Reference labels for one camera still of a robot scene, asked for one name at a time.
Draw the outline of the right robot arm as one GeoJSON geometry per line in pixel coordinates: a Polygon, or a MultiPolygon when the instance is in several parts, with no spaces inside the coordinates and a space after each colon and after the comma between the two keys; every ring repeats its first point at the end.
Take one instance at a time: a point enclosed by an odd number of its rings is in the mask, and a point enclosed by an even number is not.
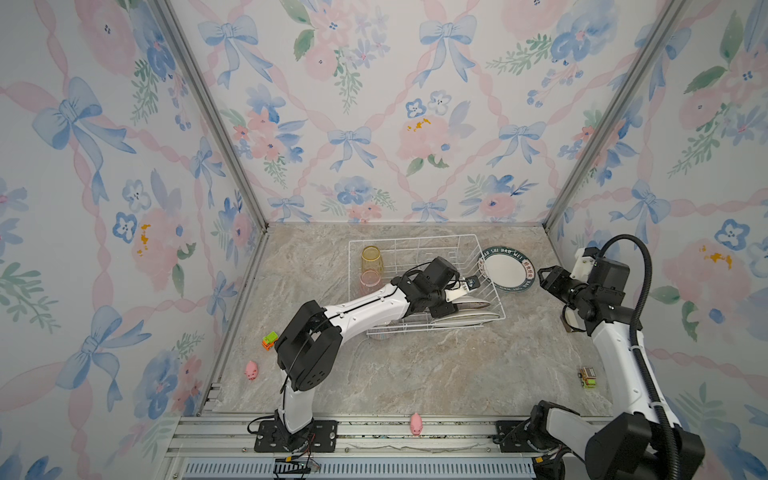
{"type": "Polygon", "coordinates": [[[701,438],[680,424],[651,369],[640,315],[652,279],[650,254],[634,236],[643,258],[643,285],[634,307],[623,304],[628,265],[605,248],[582,248],[571,271],[539,272],[541,287],[581,320],[578,330],[596,347],[613,397],[614,417],[600,428],[580,414],[541,401],[531,411],[523,443],[541,451],[570,452],[592,479],[691,479],[705,457],[701,438]]]}

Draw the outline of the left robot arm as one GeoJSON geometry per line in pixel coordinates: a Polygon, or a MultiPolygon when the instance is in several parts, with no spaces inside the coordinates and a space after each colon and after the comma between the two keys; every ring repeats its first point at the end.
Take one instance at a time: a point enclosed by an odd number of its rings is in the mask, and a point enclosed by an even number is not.
{"type": "Polygon", "coordinates": [[[274,344],[282,371],[277,424],[295,435],[313,421],[314,389],[332,371],[342,345],[368,330],[427,312],[440,319],[458,312],[455,301],[479,285],[438,256],[394,277],[380,289],[346,303],[304,303],[274,344]]]}

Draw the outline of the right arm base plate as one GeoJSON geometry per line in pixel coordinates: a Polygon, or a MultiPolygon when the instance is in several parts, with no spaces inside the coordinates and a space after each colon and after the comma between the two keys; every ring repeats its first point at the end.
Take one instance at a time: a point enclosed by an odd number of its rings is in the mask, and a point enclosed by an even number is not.
{"type": "Polygon", "coordinates": [[[498,420],[492,440],[501,453],[533,453],[538,449],[531,443],[529,420],[498,420]]]}

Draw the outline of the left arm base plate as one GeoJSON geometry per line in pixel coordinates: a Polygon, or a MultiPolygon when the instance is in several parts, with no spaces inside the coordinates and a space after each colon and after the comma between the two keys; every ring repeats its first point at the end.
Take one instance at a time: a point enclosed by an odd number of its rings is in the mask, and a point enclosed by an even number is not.
{"type": "Polygon", "coordinates": [[[339,423],[335,420],[313,420],[297,433],[289,433],[276,418],[258,421],[253,450],[256,453],[333,453],[338,439],[339,423]]]}

